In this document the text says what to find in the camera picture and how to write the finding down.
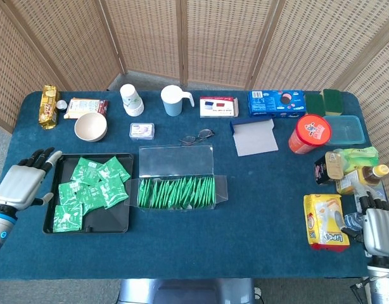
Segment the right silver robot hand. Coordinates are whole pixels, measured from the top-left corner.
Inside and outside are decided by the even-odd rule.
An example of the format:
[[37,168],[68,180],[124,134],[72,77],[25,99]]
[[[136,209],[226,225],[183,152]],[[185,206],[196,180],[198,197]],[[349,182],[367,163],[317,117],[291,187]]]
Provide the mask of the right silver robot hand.
[[372,187],[352,182],[360,210],[346,216],[334,212],[334,219],[341,232],[364,245],[371,256],[389,258],[389,204],[384,196]]

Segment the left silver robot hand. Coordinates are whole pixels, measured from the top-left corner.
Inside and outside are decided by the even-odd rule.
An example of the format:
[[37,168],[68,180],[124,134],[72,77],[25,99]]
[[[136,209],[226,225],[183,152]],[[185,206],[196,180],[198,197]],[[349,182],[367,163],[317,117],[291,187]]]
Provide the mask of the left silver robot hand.
[[61,156],[62,151],[55,151],[53,147],[38,149],[29,158],[11,166],[0,183],[0,208],[21,211],[30,206],[48,204],[54,196],[52,192],[41,198],[36,195],[45,176]]

